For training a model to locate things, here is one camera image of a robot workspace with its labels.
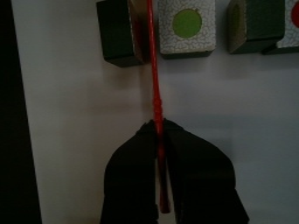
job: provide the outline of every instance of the wall-mounted box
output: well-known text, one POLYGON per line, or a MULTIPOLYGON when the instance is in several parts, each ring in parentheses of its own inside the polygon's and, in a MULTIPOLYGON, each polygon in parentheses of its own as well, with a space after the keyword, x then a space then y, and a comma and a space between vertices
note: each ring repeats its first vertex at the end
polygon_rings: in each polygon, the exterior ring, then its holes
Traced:
POLYGON ((215 0, 159 0, 158 10, 163 57, 208 56, 216 47, 215 0))
POLYGON ((263 54, 299 53, 299 1, 284 0, 284 38, 263 54))
POLYGON ((142 25, 131 0, 98 2, 104 60, 119 67, 144 64, 142 25))
POLYGON ((262 52, 283 38, 284 18, 284 0, 231 0, 228 4, 228 52, 262 52))

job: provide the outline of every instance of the green circle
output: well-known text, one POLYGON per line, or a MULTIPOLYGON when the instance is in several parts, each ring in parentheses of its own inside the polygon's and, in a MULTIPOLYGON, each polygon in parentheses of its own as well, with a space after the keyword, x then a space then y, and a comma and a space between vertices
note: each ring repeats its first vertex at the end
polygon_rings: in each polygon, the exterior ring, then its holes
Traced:
POLYGON ((202 29, 202 15, 196 10, 182 10, 174 16, 172 30, 183 39, 194 37, 202 29))
POLYGON ((235 4, 230 17, 230 33, 232 36, 236 36, 239 33, 239 20, 240 20, 240 8, 239 5, 235 4))

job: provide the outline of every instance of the box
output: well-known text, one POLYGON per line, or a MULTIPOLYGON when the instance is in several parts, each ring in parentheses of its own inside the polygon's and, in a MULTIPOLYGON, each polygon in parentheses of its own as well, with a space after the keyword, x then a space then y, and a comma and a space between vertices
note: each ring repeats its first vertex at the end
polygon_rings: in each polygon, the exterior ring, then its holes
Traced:
POLYGON ((119 67, 144 64, 142 24, 131 0, 98 2, 104 60, 119 67))
POLYGON ((163 57, 208 56, 216 47, 215 0, 160 0, 158 11, 163 57))
POLYGON ((299 1, 284 0, 284 38, 263 54, 299 53, 299 1))
POLYGON ((262 52, 283 38, 284 18, 284 0, 231 0, 228 4, 228 52, 262 52))

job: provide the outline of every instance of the red cord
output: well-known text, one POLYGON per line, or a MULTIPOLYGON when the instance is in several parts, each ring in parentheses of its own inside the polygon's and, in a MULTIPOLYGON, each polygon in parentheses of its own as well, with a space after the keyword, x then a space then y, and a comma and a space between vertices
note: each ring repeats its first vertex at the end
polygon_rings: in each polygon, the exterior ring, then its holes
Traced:
POLYGON ((163 101, 159 89, 158 66, 156 66, 156 50, 155 50, 155 22, 154 22, 154 3, 147 0, 147 22, 150 32, 150 50, 152 62, 154 76, 154 123, 158 135, 158 167, 160 179, 160 211, 163 214, 171 212, 168 190, 167 190, 167 169, 166 169, 166 154, 164 154, 164 116, 163 116, 163 101))

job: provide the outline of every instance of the white box with green circle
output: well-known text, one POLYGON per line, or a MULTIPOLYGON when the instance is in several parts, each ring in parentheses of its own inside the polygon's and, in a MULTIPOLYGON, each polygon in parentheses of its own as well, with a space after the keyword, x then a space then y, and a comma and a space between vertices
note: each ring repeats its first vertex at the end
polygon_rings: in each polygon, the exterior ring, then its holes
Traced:
POLYGON ((299 53, 299 0, 284 0, 284 38, 263 54, 299 53))
POLYGON ((160 0, 158 8, 163 57, 208 56, 216 47, 215 0, 160 0))

